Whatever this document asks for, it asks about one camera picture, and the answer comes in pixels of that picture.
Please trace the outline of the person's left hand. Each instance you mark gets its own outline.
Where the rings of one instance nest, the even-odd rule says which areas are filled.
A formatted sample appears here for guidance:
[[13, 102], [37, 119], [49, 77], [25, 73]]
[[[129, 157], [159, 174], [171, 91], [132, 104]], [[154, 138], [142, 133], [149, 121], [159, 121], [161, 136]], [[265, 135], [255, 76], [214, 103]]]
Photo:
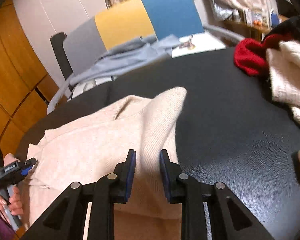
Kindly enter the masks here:
[[4, 198], [2, 198], [0, 196], [0, 211], [4, 214], [4, 217], [6, 217], [6, 218], [7, 218], [7, 216], [4, 211], [4, 205], [6, 205], [9, 208], [11, 214], [14, 216], [21, 216], [24, 214], [23, 204], [21, 202], [20, 191], [16, 186], [14, 186], [12, 188], [12, 190], [13, 190], [13, 194], [9, 198], [10, 204], [7, 204], [7, 202], [4, 200]]

